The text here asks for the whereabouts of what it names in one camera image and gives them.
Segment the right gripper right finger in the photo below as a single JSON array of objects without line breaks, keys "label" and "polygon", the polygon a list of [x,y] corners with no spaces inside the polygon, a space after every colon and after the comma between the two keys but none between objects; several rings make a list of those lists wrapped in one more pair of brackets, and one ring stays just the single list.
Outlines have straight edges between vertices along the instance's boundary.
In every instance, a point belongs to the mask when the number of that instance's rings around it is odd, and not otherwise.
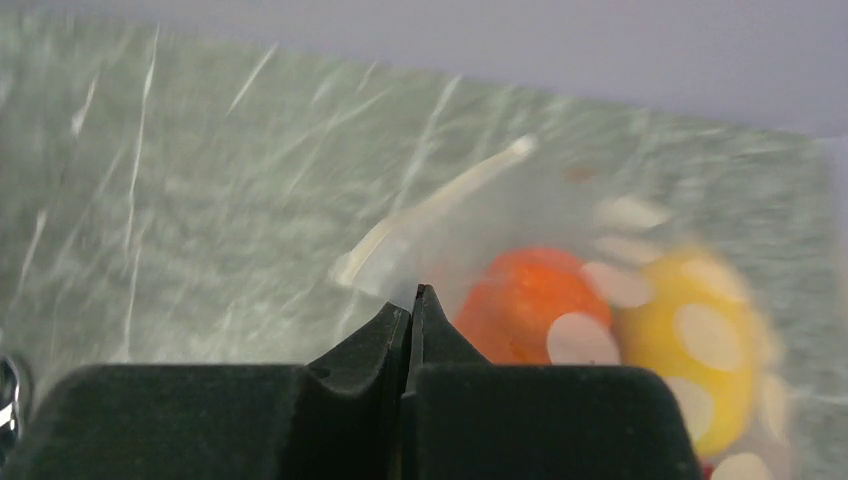
[{"label": "right gripper right finger", "polygon": [[400,400],[404,479],[700,479],[670,389],[623,366],[496,365],[416,292]]}]

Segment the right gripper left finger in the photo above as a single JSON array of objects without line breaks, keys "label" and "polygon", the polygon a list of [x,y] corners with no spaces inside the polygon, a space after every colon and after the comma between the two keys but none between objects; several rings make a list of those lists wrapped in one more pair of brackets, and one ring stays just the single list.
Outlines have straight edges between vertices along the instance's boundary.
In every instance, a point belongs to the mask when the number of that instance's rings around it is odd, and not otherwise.
[{"label": "right gripper left finger", "polygon": [[58,382],[5,479],[389,479],[410,316],[394,306],[306,365],[101,364]]}]

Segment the orange pumpkin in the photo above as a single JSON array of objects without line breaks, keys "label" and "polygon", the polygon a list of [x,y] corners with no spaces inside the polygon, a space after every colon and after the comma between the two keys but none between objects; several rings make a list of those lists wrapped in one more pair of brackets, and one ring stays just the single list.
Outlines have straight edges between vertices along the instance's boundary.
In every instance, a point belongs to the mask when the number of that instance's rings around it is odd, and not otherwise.
[{"label": "orange pumpkin", "polygon": [[454,319],[500,364],[617,364],[612,312],[567,251],[524,248],[498,256]]}]

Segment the yellow mango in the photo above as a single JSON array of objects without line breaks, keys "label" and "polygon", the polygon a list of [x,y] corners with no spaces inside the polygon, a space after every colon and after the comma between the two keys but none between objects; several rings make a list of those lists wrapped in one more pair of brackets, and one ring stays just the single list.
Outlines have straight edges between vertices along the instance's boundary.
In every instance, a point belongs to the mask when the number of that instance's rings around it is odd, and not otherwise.
[{"label": "yellow mango", "polygon": [[619,313],[621,360],[660,376],[697,455],[717,456],[748,428],[765,364],[763,318],[742,276],[705,249],[679,248],[640,274],[652,295]]}]

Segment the clear polka dot zip bag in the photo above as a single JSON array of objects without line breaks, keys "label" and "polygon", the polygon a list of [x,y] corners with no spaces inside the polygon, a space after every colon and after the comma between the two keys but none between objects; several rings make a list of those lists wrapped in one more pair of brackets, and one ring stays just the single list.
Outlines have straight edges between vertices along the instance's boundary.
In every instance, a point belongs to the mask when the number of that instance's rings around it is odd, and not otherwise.
[{"label": "clear polka dot zip bag", "polygon": [[748,428],[700,457],[713,479],[847,475],[847,299],[843,255],[817,145],[651,141],[614,152],[530,137],[389,214],[331,275],[407,308],[429,284],[454,325],[473,286],[512,250],[569,252],[612,312],[649,300],[643,267],[683,247],[727,261],[763,318],[765,361]]}]

